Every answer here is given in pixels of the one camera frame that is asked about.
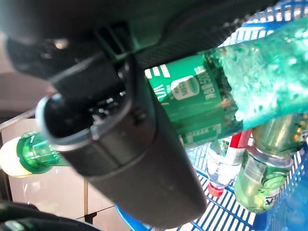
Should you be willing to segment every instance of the red bottle cap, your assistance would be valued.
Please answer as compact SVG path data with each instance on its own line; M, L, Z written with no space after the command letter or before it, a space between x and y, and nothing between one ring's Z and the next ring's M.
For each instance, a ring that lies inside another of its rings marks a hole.
M208 184L208 192L213 196L220 197L224 191L224 188L216 188L211 183Z

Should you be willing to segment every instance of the white label logo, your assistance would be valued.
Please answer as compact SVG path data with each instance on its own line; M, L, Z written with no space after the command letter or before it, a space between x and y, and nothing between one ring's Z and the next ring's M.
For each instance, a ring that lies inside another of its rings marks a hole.
M166 93L166 90L163 84L157 86L156 88L153 88L153 91L158 99L161 99L167 96L167 93Z
M177 100L183 100L199 94L198 80L193 76L186 76L171 82L171 91Z

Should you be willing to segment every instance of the shopping cart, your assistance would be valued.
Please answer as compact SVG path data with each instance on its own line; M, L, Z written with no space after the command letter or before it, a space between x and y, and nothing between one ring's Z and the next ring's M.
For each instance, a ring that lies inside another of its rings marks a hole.
M256 13L237 29L221 46L261 38L271 34L277 28L289 21L308 16L308 1L284 0L263 12ZM308 230L308 146L303 153L294 155L294 165L290 170L280 198L273 209L255 214L244 209L234 196L233 185L226 188L219 198L208 192L208 177L206 175L207 145L187 152L192 165L196 169L207 200L207 210L198 219L181 227L177 231L294 231ZM135 220L117 207L118 213L133 231L150 231L152 227Z

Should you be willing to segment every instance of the bottle neck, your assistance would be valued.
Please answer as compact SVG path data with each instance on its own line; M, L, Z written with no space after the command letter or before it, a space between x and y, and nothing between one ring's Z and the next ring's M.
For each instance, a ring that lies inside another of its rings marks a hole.
M225 189L224 186L221 186L221 185L219 185L219 184L217 184L217 183L215 183L213 181L210 181L209 184L211 184L211 187L213 187L216 190L223 190L223 189Z
M27 132L21 137L17 155L22 166L34 174L45 173L52 166L69 165L38 132Z
M223 194L224 187L219 187L217 184L213 182L209 182L208 184L208 192L216 197L220 197Z

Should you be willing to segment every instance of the clear plastic bottle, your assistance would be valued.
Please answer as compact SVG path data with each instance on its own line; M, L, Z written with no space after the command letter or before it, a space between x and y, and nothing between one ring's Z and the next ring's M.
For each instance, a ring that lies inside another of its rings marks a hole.
M146 71L186 148L308 112L308 17Z
M207 153L206 170L210 179L208 190L213 196L221 196L224 188L240 171L250 134L251 130L247 130L211 143Z
M206 155L208 149L210 148L210 143L198 146L186 151L186 154L191 161L192 165L198 170L206 172Z

